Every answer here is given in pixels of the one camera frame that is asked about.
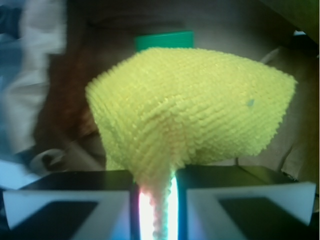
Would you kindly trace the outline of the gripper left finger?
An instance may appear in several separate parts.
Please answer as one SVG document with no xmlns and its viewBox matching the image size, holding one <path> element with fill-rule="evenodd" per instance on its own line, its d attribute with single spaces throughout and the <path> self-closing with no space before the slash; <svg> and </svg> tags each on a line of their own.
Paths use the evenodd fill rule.
<svg viewBox="0 0 320 240">
<path fill-rule="evenodd" d="M 3 240 L 136 240 L 136 186 L 126 170 L 53 173 L 3 192 Z"/>
</svg>

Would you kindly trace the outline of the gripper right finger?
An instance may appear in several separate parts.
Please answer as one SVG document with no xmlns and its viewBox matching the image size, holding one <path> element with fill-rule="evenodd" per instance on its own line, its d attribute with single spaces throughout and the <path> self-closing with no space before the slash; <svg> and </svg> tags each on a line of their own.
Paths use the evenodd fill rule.
<svg viewBox="0 0 320 240">
<path fill-rule="evenodd" d="M 262 166 L 176 172 L 180 240 L 317 240 L 316 186 Z"/>
</svg>

